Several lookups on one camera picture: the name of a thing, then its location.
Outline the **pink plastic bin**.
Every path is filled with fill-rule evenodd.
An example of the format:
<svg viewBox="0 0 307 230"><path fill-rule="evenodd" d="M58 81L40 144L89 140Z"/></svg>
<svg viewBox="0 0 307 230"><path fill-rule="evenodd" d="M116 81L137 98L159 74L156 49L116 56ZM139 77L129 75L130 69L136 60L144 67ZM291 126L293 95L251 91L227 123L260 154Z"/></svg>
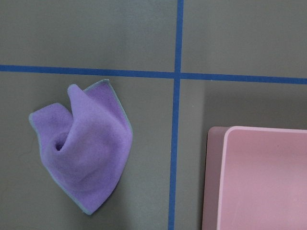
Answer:
<svg viewBox="0 0 307 230"><path fill-rule="evenodd" d="M210 128L202 228L306 227L307 132L248 126Z"/></svg>

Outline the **purple microfiber cloth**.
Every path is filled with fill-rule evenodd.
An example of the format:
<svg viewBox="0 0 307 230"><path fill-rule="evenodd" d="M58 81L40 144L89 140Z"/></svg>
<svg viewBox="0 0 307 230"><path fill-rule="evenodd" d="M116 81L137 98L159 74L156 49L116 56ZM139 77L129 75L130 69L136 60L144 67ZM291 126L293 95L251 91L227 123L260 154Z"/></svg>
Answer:
<svg viewBox="0 0 307 230"><path fill-rule="evenodd" d="M71 108L50 104L29 115L40 158L56 184L87 215L116 188L133 138L128 117L109 80L67 89Z"/></svg>

